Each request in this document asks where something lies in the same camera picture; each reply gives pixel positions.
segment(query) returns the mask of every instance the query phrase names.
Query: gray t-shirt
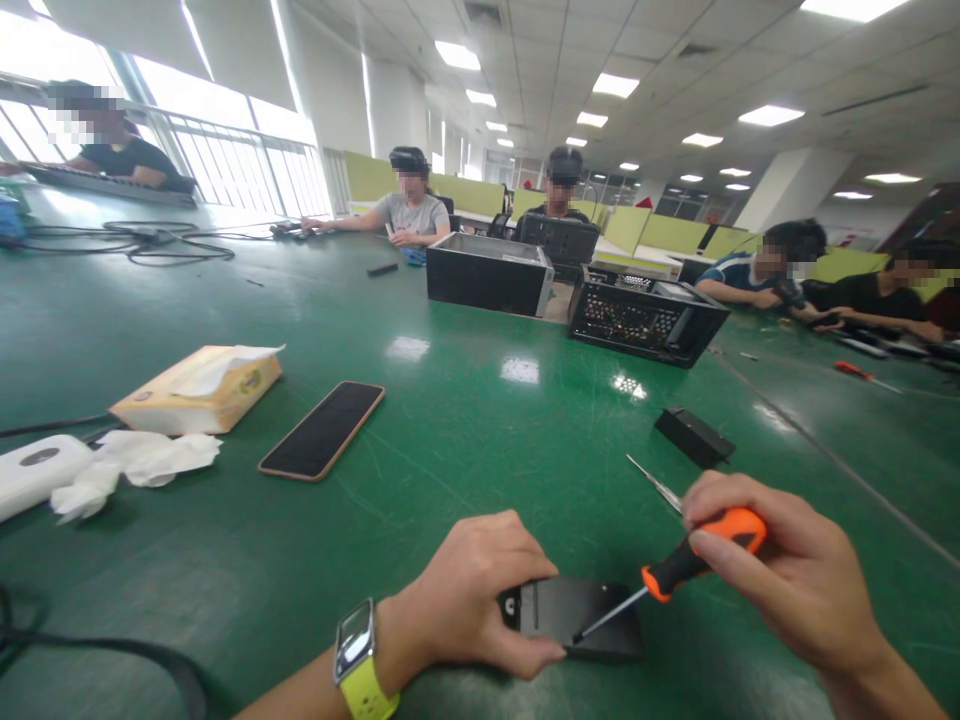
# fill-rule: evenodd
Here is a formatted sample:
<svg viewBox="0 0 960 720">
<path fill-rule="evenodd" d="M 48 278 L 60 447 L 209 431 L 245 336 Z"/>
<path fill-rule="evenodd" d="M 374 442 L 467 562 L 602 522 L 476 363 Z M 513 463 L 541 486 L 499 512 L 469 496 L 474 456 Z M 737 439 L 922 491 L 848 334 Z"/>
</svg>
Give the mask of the gray t-shirt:
<svg viewBox="0 0 960 720">
<path fill-rule="evenodd" d="M 410 208 L 406 195 L 391 193 L 380 198 L 373 209 L 390 223 L 394 232 L 410 230 L 417 235 L 436 235 L 438 225 L 450 225 L 447 208 L 432 195 L 424 195 L 420 207 Z"/>
</svg>

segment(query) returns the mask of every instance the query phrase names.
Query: crumpled tissue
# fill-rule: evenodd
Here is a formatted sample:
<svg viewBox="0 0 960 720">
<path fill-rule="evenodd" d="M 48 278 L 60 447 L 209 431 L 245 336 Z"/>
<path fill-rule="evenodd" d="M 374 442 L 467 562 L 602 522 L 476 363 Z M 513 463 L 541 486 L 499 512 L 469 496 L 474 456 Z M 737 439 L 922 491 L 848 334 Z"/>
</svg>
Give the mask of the crumpled tissue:
<svg viewBox="0 0 960 720">
<path fill-rule="evenodd" d="M 195 433 L 171 440 L 166 435 L 113 430 L 99 441 L 92 463 L 72 485 L 54 490 L 53 511 L 63 517 L 58 524 L 95 515 L 117 487 L 120 473 L 137 487 L 163 487 L 177 473 L 213 464 L 222 440 Z"/>
</svg>

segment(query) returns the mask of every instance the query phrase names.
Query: white column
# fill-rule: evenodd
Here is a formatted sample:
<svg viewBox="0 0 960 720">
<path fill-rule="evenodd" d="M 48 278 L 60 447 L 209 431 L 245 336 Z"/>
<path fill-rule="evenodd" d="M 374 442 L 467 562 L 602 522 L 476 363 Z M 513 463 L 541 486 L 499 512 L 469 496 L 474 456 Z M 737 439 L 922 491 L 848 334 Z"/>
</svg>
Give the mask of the white column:
<svg viewBox="0 0 960 720">
<path fill-rule="evenodd" d="M 763 232 L 777 223 L 812 217 L 853 161 L 853 153 L 804 148 L 774 158 L 735 223 Z"/>
<path fill-rule="evenodd" d="M 429 160 L 427 96 L 423 81 L 408 66 L 386 60 L 369 60 L 367 79 L 376 144 L 374 157 L 386 160 L 396 146 L 413 145 L 423 150 Z M 454 156 L 459 152 L 458 142 Z"/>
</svg>

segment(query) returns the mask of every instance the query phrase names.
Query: tissue box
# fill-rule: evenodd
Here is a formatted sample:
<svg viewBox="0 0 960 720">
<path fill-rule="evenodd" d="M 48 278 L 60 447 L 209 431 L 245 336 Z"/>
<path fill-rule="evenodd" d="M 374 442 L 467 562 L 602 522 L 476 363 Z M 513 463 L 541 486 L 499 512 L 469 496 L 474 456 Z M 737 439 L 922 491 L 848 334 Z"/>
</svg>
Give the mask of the tissue box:
<svg viewBox="0 0 960 720">
<path fill-rule="evenodd" d="M 229 432 L 283 374 L 277 352 L 207 345 L 130 393 L 110 412 L 134 430 L 164 435 Z"/>
</svg>

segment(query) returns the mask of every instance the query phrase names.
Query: orange screwdriver handle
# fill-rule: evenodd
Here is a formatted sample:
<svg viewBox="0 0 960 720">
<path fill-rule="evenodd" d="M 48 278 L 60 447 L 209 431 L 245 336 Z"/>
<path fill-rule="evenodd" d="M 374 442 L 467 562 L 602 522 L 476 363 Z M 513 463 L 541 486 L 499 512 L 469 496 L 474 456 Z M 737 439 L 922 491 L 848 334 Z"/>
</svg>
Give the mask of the orange screwdriver handle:
<svg viewBox="0 0 960 720">
<path fill-rule="evenodd" d="M 747 508 L 728 508 L 697 526 L 700 530 L 732 540 L 754 555 L 767 538 L 767 525 Z M 647 565 L 640 574 L 647 590 L 662 603 L 670 602 L 673 591 L 687 580 L 710 572 L 710 566 L 690 546 L 690 534 L 683 538 L 666 560 Z"/>
</svg>

